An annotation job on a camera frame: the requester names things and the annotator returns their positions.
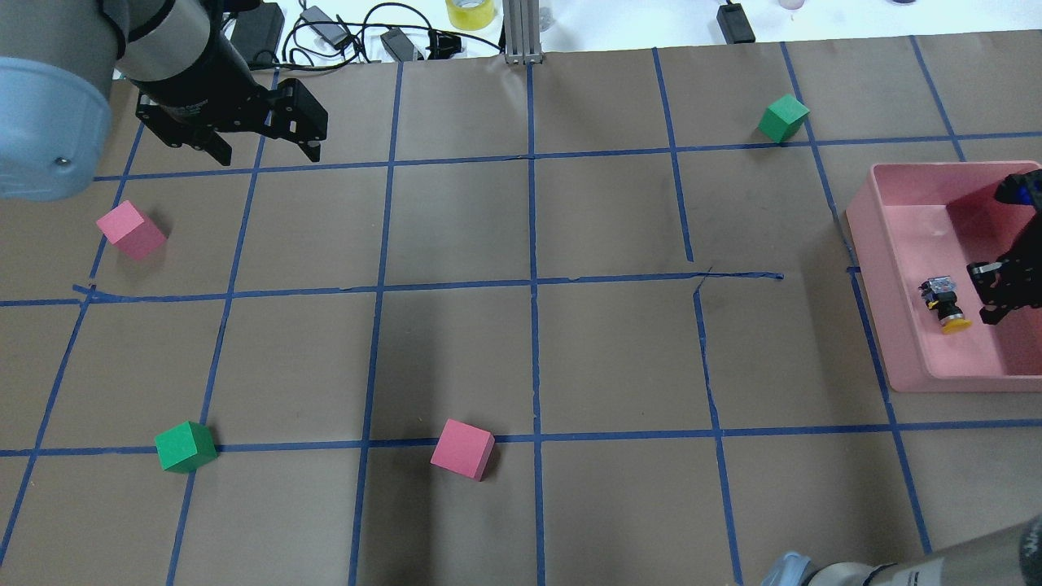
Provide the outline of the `green cube near arm base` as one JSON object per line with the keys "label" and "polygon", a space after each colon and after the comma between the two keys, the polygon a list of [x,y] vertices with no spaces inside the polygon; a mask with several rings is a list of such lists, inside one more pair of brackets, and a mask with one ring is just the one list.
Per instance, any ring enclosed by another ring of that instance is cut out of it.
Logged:
{"label": "green cube near arm base", "polygon": [[162,431],[154,446],[164,471],[190,474],[218,457],[212,431],[197,422],[182,422]]}

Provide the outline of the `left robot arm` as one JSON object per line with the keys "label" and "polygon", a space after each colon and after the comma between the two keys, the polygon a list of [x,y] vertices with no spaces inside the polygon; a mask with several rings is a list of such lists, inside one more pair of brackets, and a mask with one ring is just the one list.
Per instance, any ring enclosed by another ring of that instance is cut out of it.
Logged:
{"label": "left robot arm", "polygon": [[222,31],[252,1],[4,1],[1,192],[53,201],[93,181],[111,127],[119,72],[140,90],[135,115],[169,147],[230,164],[228,133],[295,143],[312,162],[327,111],[299,79],[254,79]]}

